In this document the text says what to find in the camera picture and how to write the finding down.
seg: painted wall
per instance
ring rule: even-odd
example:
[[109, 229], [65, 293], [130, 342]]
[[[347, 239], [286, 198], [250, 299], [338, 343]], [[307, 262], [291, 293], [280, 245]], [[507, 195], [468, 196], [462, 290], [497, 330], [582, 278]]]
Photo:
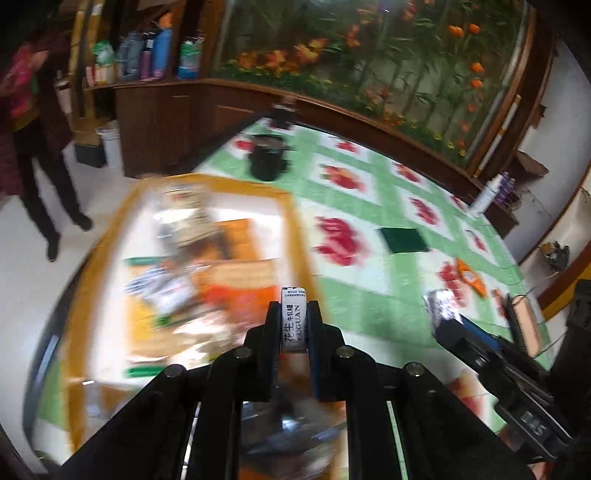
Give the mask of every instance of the painted wall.
[[528, 131], [520, 150], [549, 169], [526, 185], [523, 205], [515, 212], [519, 225], [506, 243], [520, 260], [539, 240], [570, 198], [591, 158], [591, 84], [566, 45], [556, 45], [542, 104], [545, 117]]

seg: small white can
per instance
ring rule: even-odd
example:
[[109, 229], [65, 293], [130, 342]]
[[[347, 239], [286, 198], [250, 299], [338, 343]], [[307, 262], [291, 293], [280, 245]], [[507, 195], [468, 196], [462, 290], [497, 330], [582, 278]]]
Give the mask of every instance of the small white can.
[[306, 291], [301, 287], [281, 289], [281, 349], [288, 353], [307, 351]]

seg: purple bottle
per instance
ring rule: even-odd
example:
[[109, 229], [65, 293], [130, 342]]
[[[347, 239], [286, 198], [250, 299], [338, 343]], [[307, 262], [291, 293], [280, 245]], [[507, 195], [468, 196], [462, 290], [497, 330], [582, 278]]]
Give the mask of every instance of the purple bottle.
[[510, 178], [509, 174], [504, 172], [499, 193], [495, 197], [495, 203], [497, 205], [503, 205], [513, 190], [515, 190], [515, 179]]
[[154, 33], [144, 34], [146, 41], [142, 55], [139, 59], [139, 78], [142, 80], [152, 79], [152, 47], [154, 46]]

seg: white bucket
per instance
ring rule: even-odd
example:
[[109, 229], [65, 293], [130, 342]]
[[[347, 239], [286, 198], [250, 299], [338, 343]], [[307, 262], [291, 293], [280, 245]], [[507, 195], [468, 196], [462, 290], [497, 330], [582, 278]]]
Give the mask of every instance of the white bucket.
[[121, 140], [119, 139], [119, 122], [112, 120], [101, 128], [96, 129], [105, 146], [107, 165], [115, 170], [123, 170], [121, 156]]

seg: wooden shelf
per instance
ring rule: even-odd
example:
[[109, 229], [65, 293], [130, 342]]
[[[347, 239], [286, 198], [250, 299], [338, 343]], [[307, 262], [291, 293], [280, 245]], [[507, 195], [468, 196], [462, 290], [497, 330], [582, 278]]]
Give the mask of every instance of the wooden shelf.
[[160, 87], [166, 85], [190, 85], [201, 83], [199, 79], [180, 80], [180, 79], [155, 79], [155, 80], [130, 80], [129, 82], [115, 82], [104, 85], [96, 85], [94, 87], [85, 88], [85, 92], [92, 92], [94, 90], [104, 90], [108, 88], [130, 88], [130, 87]]

